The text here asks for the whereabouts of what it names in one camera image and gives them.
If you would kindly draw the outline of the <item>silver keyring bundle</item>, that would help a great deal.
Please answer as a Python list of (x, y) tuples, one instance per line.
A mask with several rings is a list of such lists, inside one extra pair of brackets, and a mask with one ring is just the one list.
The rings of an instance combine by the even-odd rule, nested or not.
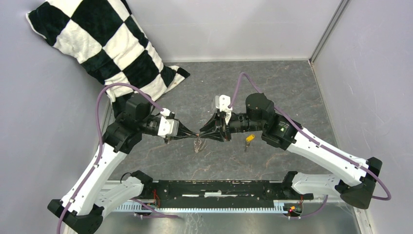
[(206, 146), (206, 139), (200, 137), (195, 138), (193, 142), (193, 149), (195, 153), (201, 152)]

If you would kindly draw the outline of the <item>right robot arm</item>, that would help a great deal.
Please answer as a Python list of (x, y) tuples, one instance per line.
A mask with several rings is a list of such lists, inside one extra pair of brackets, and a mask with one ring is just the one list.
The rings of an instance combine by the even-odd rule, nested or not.
[(274, 102), (264, 94), (249, 95), (245, 100), (245, 113), (233, 113), (229, 104), (228, 96), (215, 97), (213, 108), (216, 112), (200, 129), (202, 138), (224, 142), (231, 140), (234, 133), (259, 131), (268, 145), (300, 155), (329, 171), (327, 175), (289, 172), (281, 186), (284, 197), (337, 196), (353, 207), (369, 208), (381, 160), (357, 157), (321, 140), (299, 123), (276, 113)]

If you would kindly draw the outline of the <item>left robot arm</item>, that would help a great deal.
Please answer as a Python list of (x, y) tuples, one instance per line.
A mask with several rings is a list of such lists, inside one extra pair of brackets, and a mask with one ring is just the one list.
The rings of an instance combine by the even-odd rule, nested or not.
[(104, 194), (100, 192), (143, 134), (161, 137), (165, 142), (197, 136), (177, 120), (173, 112), (163, 108), (153, 115), (154, 108), (150, 98), (135, 93), (115, 122), (105, 133), (99, 133), (98, 150), (75, 186), (62, 199), (53, 199), (48, 205), (48, 210), (59, 217), (60, 222), (77, 234), (93, 234), (109, 213), (129, 199), (152, 195), (151, 178), (144, 178), (142, 173), (128, 177)]

